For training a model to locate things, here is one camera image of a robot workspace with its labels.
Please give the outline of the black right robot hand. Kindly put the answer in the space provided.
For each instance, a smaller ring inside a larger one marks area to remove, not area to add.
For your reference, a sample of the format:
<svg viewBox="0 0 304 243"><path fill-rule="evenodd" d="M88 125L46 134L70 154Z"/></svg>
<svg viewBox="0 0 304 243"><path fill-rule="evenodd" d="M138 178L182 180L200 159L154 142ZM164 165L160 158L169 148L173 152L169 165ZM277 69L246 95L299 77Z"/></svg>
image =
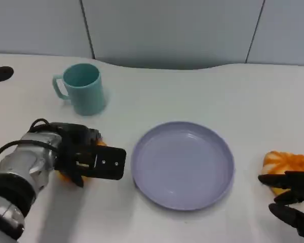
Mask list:
<svg viewBox="0 0 304 243"><path fill-rule="evenodd" d="M299 236L304 237L304 213L290 207L291 204L304 201L304 172L285 171L279 175L259 175L258 180L266 186L287 190L274 198L274 202L269 204L269 210L279 220L295 228Z"/></svg>

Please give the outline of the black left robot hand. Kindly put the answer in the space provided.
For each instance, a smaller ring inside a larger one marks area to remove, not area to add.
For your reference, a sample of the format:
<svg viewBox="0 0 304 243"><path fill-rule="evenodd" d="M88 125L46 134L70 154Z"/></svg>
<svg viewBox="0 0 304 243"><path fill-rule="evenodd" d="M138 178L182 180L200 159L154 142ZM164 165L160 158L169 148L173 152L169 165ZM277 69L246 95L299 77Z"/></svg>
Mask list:
<svg viewBox="0 0 304 243"><path fill-rule="evenodd" d="M54 165L63 179L84 187L82 172L94 167L93 148L98 145L105 146L101 134L96 129L90 129L84 125L54 123L62 142L59 145L59 153Z"/></svg>

